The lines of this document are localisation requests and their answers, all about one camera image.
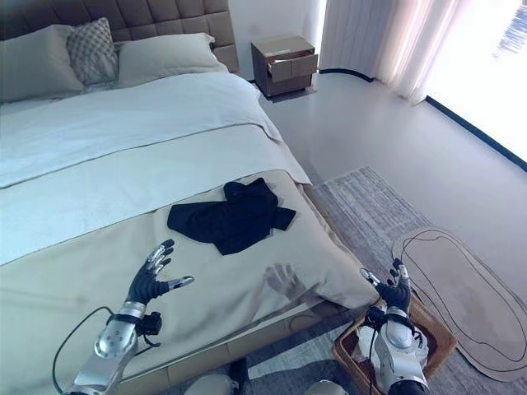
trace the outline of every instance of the white floor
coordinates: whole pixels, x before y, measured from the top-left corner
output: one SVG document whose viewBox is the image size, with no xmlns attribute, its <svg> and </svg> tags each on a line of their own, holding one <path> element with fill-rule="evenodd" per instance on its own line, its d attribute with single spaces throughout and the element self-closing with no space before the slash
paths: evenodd
<svg viewBox="0 0 527 395">
<path fill-rule="evenodd" d="M 527 173 L 429 104 L 412 107 L 378 82 L 324 74 L 314 88 L 261 99 L 312 182 L 369 165 L 527 303 Z"/>
</svg>

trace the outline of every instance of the bed frame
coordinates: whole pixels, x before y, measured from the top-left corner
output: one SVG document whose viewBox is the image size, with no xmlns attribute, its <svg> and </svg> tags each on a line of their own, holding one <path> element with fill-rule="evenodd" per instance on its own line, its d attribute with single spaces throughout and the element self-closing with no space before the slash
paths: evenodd
<svg viewBox="0 0 527 395">
<path fill-rule="evenodd" d="M 6 1 L 0 40 L 49 25 L 81 25 L 108 18 L 114 42 L 156 35 L 207 33 L 216 38 L 212 51 L 230 72 L 239 71 L 227 0 L 34 0 L 20 6 Z"/>
</svg>

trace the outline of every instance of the pillow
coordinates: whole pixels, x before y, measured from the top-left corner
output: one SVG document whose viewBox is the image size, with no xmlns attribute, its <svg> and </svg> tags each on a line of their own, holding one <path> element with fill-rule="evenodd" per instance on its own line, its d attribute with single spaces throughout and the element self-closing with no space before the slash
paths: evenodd
<svg viewBox="0 0 527 395">
<path fill-rule="evenodd" d="M 106 18 L 75 27 L 68 37 L 68 52 L 73 70 L 84 85 L 117 78 L 117 53 Z"/>
<path fill-rule="evenodd" d="M 70 66 L 66 49 L 72 30 L 71 26 L 51 25 L 1 43 L 2 101 L 38 96 L 62 98 L 84 90 Z"/>
<path fill-rule="evenodd" d="M 205 33 L 160 35 L 124 43 L 119 51 L 117 87 L 136 86 L 190 72 L 228 72 L 211 50 Z"/>
</svg>

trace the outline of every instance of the robotic arm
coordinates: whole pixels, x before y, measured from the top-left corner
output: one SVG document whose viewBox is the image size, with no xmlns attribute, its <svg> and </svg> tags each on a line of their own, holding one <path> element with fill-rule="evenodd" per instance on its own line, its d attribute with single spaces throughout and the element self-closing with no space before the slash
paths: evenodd
<svg viewBox="0 0 527 395">
<path fill-rule="evenodd" d="M 128 296 L 117 314 L 99 333 L 91 357 L 63 395 L 110 395 L 123 377 L 124 368 L 136 355 L 138 337 L 156 335 L 161 330 L 161 315 L 145 315 L 148 302 L 176 288 L 194 282 L 190 276 L 172 281 L 157 281 L 156 276 L 170 263 L 174 240 L 154 250 L 133 278 Z"/>
<path fill-rule="evenodd" d="M 411 288 L 408 271 L 398 259 L 394 260 L 390 273 L 397 281 L 383 284 L 366 269 L 361 274 L 386 301 L 386 312 L 372 307 L 366 315 L 366 323 L 379 332 L 375 351 L 380 360 L 378 386 L 388 395 L 428 394 L 428 384 L 421 364 L 413 348 L 413 325 L 408 319 Z"/>
</svg>

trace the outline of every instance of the area rug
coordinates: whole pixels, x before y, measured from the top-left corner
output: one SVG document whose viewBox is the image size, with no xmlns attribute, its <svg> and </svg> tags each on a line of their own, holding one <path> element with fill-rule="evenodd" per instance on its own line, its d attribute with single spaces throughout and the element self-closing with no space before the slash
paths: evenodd
<svg viewBox="0 0 527 395">
<path fill-rule="evenodd" d="M 428 226 L 399 237 L 392 253 L 471 364 L 500 381 L 527 373 L 525 305 L 467 246 Z"/>
<path fill-rule="evenodd" d="M 381 278 L 389 275 L 392 244 L 430 222 L 366 167 L 307 191 L 326 219 L 361 262 Z M 350 394 L 360 394 L 331 357 L 333 341 L 351 323 L 346 313 L 266 346 L 247 356 L 250 384 L 244 395 L 302 395 L 319 379 L 332 379 Z M 226 372 L 227 367 L 218 371 Z M 182 395 L 192 382 L 166 394 Z M 517 395 L 527 380 L 501 383 L 478 372 L 454 352 L 430 380 L 432 394 Z"/>
<path fill-rule="evenodd" d="M 362 264 L 382 279 L 389 276 L 394 242 L 412 230 L 431 225 L 369 167 L 327 181 L 308 194 Z M 498 382 L 454 352 L 431 379 L 430 389 L 440 395 L 516 395 L 527 393 L 527 378 Z"/>
</svg>

